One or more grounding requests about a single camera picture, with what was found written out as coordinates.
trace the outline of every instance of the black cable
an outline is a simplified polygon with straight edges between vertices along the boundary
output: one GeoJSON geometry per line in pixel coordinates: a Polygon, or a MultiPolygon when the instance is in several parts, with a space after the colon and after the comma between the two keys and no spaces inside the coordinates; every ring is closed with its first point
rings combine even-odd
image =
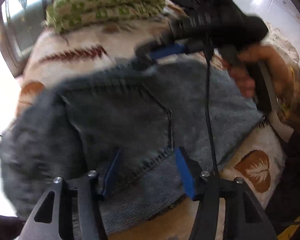
{"type": "Polygon", "coordinates": [[[219,177],[219,170],[218,170],[218,164],[217,164],[217,157],[216,157],[216,149],[214,147],[214,141],[213,141],[213,134],[212,134],[212,128],[210,123],[210,114],[209,114],[209,97],[210,97],[210,60],[213,56],[213,49],[207,49],[204,52],[207,60],[207,79],[206,79],[206,100],[205,100],[205,108],[206,108],[206,123],[208,128],[208,135],[209,135],[209,141],[210,141],[210,148],[211,148],[211,157],[212,157],[212,163],[213,163],[213,170],[214,174],[219,177]]]}

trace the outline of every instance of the person's arm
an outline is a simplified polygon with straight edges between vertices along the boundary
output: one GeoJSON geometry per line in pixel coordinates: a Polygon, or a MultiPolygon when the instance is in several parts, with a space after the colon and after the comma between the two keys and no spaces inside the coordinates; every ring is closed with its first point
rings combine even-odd
{"type": "MultiPolygon", "coordinates": [[[[286,65],[282,57],[271,46],[253,45],[243,51],[239,59],[246,63],[264,60],[274,83],[274,90],[279,99],[278,117],[282,123],[300,132],[300,67],[286,65]]],[[[242,95],[251,98],[254,94],[255,82],[242,68],[223,63],[229,76],[234,79],[242,95]]]]}

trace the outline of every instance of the brown leaf print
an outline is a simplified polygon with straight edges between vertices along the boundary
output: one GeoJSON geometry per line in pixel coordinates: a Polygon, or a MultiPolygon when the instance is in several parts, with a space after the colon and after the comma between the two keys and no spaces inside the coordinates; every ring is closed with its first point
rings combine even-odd
{"type": "Polygon", "coordinates": [[[254,185],[258,193],[269,189],[269,157],[265,152],[254,150],[248,153],[234,168],[254,185]]]}
{"type": "Polygon", "coordinates": [[[17,105],[16,116],[20,116],[21,113],[31,106],[37,97],[37,95],[44,89],[44,85],[41,82],[31,82],[27,84],[20,92],[19,101],[17,105]]]}

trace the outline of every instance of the black handle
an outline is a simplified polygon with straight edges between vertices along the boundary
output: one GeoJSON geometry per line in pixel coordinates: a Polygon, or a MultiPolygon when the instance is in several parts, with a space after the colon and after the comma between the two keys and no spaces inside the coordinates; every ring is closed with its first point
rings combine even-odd
{"type": "Polygon", "coordinates": [[[256,93],[254,101],[257,109],[265,114],[271,111],[276,111],[278,108],[278,101],[274,92],[271,75],[266,63],[259,61],[254,64],[247,64],[246,66],[238,59],[238,51],[234,46],[223,47],[219,49],[223,59],[228,61],[233,66],[246,67],[249,75],[256,83],[256,93]]]}

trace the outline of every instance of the hand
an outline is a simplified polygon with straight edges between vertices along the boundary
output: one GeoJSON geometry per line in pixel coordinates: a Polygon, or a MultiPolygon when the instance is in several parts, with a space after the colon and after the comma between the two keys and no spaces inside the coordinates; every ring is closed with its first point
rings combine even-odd
{"type": "MultiPolygon", "coordinates": [[[[243,63],[265,61],[272,77],[276,95],[287,100],[292,95],[293,76],[291,70],[273,47],[252,45],[247,50],[242,51],[238,58],[243,63]]],[[[247,70],[242,67],[230,66],[226,61],[223,61],[223,66],[228,69],[229,76],[234,79],[241,94],[245,98],[251,98],[255,93],[255,81],[249,76],[247,70]]]]}

